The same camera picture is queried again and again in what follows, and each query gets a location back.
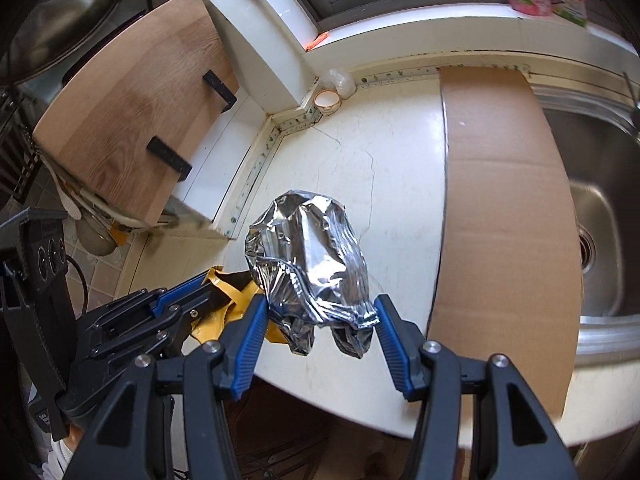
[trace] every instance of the yellow tape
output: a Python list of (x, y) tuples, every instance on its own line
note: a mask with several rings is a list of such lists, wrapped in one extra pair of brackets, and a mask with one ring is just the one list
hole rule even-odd
[[(231, 301), (219, 310), (210, 312), (199, 322), (195, 321), (191, 325), (191, 335), (200, 343), (204, 343), (210, 339), (219, 339), (226, 323), (242, 319), (242, 316), (244, 316), (244, 313), (249, 307), (251, 298), (257, 292), (261, 292), (260, 288), (253, 281), (249, 282), (243, 290), (237, 290), (234, 286), (220, 279), (220, 276), (224, 275), (225, 273), (222, 272), (222, 267), (215, 266), (209, 269), (209, 272), (204, 278), (205, 282), (209, 280), (213, 286), (230, 297)], [(282, 332), (273, 321), (270, 321), (267, 326), (265, 339), (272, 343), (287, 343), (287, 339), (282, 335)]]

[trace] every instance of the white cloth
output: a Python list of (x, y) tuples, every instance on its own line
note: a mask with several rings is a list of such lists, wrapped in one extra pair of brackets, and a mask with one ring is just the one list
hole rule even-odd
[(73, 455), (74, 452), (66, 446), (63, 440), (54, 442), (52, 439), (51, 451), (49, 451), (47, 461), (42, 464), (42, 480), (62, 480)]

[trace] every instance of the white countertop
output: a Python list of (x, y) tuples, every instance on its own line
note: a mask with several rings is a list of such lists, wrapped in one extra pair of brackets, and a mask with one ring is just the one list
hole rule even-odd
[[(173, 286), (214, 264), (246, 268), (244, 234), (270, 201), (292, 189), (333, 196), (347, 209), (367, 260), (371, 297), (391, 296), (425, 329), (440, 257), (444, 209), (444, 122), (437, 80), (361, 89), (336, 114), (284, 137), (250, 205), (238, 240), (150, 238), (132, 289)], [(419, 404), (393, 388), (376, 337), (361, 361), (316, 330), (304, 358), (265, 342), (256, 374), (364, 426), (410, 438)], [(558, 430), (568, 445), (640, 420), (640, 363), (574, 371)], [(460, 444), (469, 447), (471, 428)]]

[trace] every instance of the crumpled aluminum foil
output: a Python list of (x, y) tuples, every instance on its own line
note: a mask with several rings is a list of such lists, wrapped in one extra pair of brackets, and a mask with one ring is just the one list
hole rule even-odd
[(331, 327), (345, 354), (361, 358), (369, 349), (378, 316), (339, 202), (300, 190), (280, 195), (249, 227), (244, 254), (293, 353), (309, 354), (316, 325)]

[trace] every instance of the cardboard box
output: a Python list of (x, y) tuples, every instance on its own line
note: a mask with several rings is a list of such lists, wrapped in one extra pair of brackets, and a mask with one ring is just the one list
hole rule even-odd
[[(447, 205), (429, 337), (459, 355), (510, 357), (551, 416), (564, 410), (582, 266), (562, 160), (524, 76), (440, 71)], [(470, 416), (463, 410), (463, 420)]]

